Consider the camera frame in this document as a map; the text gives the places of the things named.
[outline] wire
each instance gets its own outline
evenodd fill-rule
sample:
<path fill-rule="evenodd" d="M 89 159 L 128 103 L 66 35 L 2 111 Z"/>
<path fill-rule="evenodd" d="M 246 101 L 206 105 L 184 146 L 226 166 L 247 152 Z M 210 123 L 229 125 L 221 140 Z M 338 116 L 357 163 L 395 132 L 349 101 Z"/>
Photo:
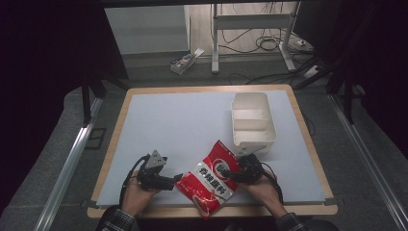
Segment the wire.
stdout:
<path fill-rule="evenodd" d="M 272 170 L 272 167 L 270 167 L 267 163 L 261 162 L 262 165 L 267 166 L 270 170 L 270 172 L 272 172 L 273 175 L 275 175 L 275 173 Z"/>

